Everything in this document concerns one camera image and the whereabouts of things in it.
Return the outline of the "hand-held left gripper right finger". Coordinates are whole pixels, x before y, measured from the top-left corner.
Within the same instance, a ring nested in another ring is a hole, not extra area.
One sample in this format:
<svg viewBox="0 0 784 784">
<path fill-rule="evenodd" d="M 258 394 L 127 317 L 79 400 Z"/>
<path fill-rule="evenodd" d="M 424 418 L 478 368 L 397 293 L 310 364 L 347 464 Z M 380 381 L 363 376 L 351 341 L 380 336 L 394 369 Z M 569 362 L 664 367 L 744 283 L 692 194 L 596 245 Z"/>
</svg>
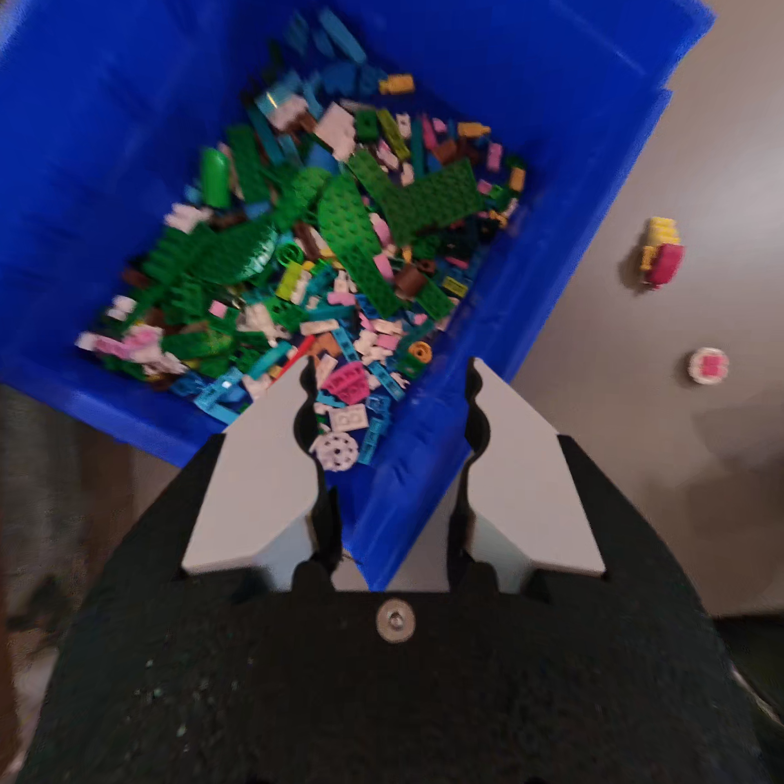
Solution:
<svg viewBox="0 0 784 784">
<path fill-rule="evenodd" d="M 465 378 L 470 455 L 448 525 L 449 590 L 476 563 L 492 567 L 500 591 L 521 591 L 537 570 L 602 577 L 558 431 L 482 359 Z"/>
</svg>

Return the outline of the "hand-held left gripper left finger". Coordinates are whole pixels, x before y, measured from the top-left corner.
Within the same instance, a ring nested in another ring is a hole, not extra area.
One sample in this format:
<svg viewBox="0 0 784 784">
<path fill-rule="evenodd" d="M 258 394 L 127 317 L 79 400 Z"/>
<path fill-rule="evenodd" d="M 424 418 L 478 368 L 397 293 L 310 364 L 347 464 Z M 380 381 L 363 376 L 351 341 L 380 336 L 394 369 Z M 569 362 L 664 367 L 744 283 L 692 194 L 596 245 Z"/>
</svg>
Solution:
<svg viewBox="0 0 784 784">
<path fill-rule="evenodd" d="M 337 494 L 310 452 L 318 436 L 314 360 L 300 358 L 223 431 L 182 559 L 188 575 L 249 569 L 290 590 L 300 563 L 334 573 L 342 556 Z"/>
</svg>

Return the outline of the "pink and yellow lego assembly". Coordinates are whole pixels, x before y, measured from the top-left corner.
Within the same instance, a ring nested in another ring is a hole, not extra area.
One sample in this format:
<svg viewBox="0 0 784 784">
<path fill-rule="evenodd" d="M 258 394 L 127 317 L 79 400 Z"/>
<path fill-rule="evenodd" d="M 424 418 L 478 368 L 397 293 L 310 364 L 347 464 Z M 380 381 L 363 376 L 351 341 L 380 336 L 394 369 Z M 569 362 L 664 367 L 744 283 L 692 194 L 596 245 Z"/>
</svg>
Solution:
<svg viewBox="0 0 784 784">
<path fill-rule="evenodd" d="M 642 284 L 651 290 L 669 284 L 681 267 L 684 253 L 677 222 L 660 216 L 649 218 L 638 268 Z"/>
</svg>

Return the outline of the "pile of mixed lego pieces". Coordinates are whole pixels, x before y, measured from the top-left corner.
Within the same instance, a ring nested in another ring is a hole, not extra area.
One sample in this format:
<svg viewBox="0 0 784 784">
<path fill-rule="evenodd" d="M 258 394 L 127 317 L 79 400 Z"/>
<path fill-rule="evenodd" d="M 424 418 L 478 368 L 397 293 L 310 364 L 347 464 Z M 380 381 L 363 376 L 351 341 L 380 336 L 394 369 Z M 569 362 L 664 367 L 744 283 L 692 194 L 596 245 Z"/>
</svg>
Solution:
<svg viewBox="0 0 784 784">
<path fill-rule="evenodd" d="M 520 202 L 527 162 L 479 122 L 423 111 L 410 73 L 377 67 L 329 7 L 294 13 L 247 123 L 123 271 L 74 345 L 105 369 L 228 426 L 299 358 L 318 392 L 310 452 L 372 465 L 396 410 Z"/>
</svg>

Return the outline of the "blue plastic bin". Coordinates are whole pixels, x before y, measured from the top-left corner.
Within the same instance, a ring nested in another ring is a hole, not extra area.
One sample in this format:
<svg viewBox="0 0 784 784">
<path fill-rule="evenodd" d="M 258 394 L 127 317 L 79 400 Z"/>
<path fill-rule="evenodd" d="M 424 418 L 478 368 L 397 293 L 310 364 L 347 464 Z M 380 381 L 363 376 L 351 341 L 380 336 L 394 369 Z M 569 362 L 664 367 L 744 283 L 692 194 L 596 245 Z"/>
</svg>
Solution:
<svg viewBox="0 0 784 784">
<path fill-rule="evenodd" d="M 76 335 L 148 249 L 294 13 L 334 10 L 372 63 L 528 164 L 373 464 L 332 474 L 347 548 L 392 580 L 467 455 L 466 361 L 506 381 L 572 277 L 715 19 L 700 2 L 19 2 L 2 11 L 2 381 L 184 466 L 218 423 L 103 370 Z"/>
</svg>

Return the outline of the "round white pink lego piece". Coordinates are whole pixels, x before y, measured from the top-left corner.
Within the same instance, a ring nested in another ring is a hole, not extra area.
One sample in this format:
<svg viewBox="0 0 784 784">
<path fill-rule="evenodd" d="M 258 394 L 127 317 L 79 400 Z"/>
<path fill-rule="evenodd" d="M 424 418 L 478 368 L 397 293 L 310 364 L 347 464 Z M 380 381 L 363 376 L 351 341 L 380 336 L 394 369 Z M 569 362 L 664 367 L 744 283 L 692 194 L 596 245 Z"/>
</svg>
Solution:
<svg viewBox="0 0 784 784">
<path fill-rule="evenodd" d="M 687 373 L 694 383 L 713 386 L 728 376 L 729 358 L 718 348 L 702 347 L 694 351 L 687 363 Z"/>
</svg>

